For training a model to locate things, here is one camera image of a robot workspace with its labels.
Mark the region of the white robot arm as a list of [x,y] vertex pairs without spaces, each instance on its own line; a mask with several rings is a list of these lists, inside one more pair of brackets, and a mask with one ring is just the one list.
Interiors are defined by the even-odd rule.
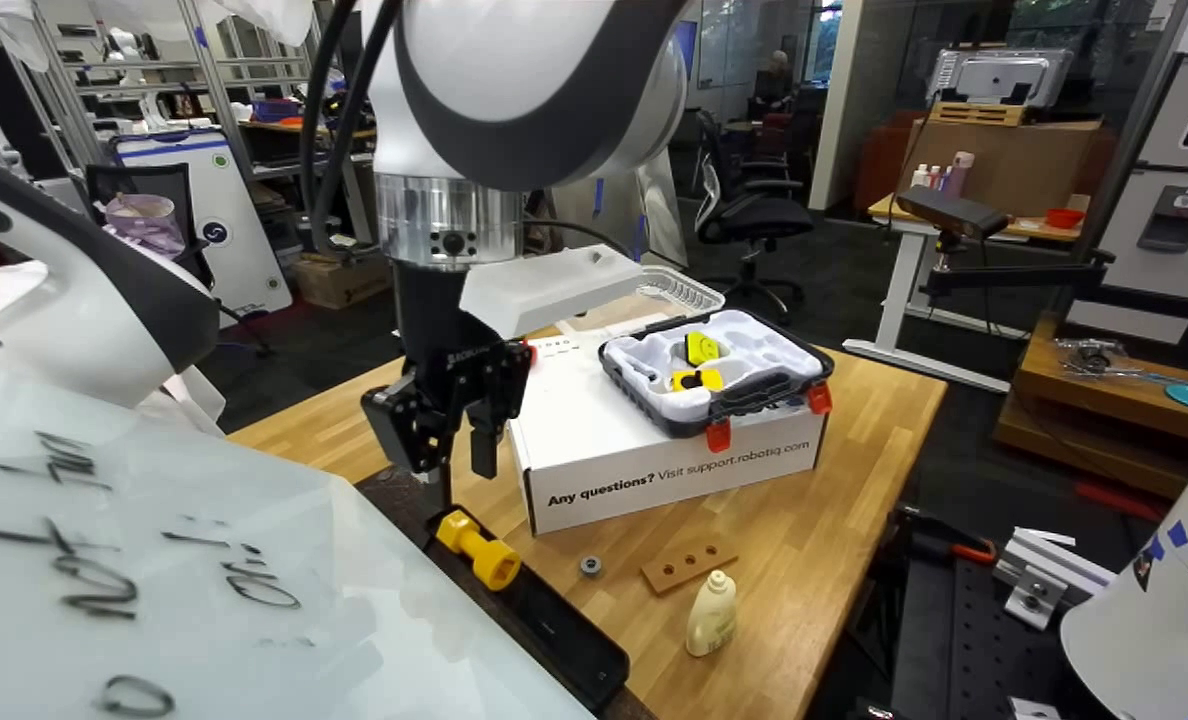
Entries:
[[374,117],[374,232],[407,367],[363,414],[388,460],[438,478],[452,441],[495,468],[529,335],[640,280],[606,246],[529,246],[531,204],[669,147],[683,0],[335,0],[363,15],[349,114]]

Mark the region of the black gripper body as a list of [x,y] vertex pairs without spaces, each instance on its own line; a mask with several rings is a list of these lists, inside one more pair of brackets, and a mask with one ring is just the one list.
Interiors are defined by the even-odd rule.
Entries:
[[505,340],[459,310],[462,272],[394,265],[399,383],[422,393],[446,435],[466,425],[466,404],[488,400],[507,425],[521,414],[531,348]]

